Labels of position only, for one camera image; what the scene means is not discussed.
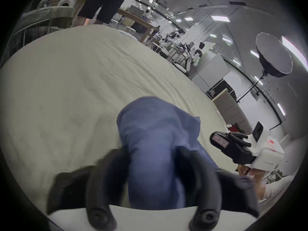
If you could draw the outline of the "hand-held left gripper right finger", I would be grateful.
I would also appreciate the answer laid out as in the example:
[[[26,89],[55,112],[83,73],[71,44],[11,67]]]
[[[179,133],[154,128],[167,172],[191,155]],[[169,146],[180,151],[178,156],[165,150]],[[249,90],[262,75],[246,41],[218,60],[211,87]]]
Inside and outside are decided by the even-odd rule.
[[[212,231],[222,210],[260,215],[251,179],[214,168],[198,151],[176,148],[176,175],[184,187],[185,207],[197,207],[188,225],[191,231]]]

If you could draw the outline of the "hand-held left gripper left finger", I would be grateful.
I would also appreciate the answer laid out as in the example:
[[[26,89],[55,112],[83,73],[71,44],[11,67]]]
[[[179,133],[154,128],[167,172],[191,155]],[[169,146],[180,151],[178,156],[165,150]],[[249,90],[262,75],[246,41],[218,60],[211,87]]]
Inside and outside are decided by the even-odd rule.
[[[127,148],[114,149],[99,159],[96,165],[82,167],[72,172],[55,175],[47,198],[47,216],[60,229],[64,216],[58,221],[52,216],[59,211],[84,209],[85,221],[73,230],[114,231],[117,221],[110,209],[111,205],[120,206],[124,187],[128,178],[131,157]]]

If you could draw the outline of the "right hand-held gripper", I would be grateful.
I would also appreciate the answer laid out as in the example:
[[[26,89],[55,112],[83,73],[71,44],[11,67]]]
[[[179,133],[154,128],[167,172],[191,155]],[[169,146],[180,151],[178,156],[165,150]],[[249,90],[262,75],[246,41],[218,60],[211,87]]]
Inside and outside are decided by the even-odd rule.
[[[272,171],[282,161],[284,151],[279,142],[269,136],[269,129],[258,122],[250,135],[240,132],[214,132],[210,143],[234,163],[263,171]]]

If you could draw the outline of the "person's right hand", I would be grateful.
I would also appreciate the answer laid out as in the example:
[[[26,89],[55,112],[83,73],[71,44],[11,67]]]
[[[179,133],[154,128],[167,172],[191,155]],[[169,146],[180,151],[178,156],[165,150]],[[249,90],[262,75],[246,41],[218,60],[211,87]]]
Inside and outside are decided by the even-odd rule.
[[[255,168],[250,168],[248,166],[244,166],[240,164],[237,167],[237,172],[238,172],[238,175],[240,176],[250,177],[256,189],[261,187],[262,179],[266,173],[266,171],[255,169]]]

